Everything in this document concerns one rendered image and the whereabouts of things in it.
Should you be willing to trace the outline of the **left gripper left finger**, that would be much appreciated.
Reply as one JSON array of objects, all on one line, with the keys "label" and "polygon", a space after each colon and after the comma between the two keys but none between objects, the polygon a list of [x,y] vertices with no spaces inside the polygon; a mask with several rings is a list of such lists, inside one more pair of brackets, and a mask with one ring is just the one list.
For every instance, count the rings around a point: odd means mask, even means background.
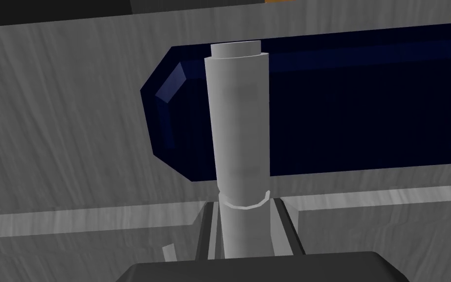
[{"label": "left gripper left finger", "polygon": [[219,202],[203,207],[195,260],[224,259],[224,244]]}]

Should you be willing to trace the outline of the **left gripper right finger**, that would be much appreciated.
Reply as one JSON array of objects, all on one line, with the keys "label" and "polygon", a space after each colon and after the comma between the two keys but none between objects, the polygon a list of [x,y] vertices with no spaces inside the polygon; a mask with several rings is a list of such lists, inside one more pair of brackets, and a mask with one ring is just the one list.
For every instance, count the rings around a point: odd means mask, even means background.
[{"label": "left gripper right finger", "polygon": [[305,255],[306,252],[298,235],[299,210],[284,198],[272,198],[270,206],[274,255]]}]

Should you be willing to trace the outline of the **dark blue tray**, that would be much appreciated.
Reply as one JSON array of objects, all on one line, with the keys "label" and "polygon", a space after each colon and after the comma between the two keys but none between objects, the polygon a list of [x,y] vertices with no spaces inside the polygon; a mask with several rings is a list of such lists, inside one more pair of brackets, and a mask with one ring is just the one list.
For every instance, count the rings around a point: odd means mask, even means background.
[{"label": "dark blue tray", "polygon": [[[451,164],[451,23],[261,41],[271,175]],[[204,59],[171,47],[140,89],[153,154],[216,179]]]}]

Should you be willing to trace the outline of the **grey wooden table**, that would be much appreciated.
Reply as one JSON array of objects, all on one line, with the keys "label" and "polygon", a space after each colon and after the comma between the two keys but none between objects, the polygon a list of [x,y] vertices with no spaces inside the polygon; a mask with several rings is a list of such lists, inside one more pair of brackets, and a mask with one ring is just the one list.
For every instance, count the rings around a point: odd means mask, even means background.
[{"label": "grey wooden table", "polygon": [[139,90],[169,47],[451,23],[451,0],[296,0],[0,27],[0,282],[115,282],[192,260],[216,200],[152,155]]}]

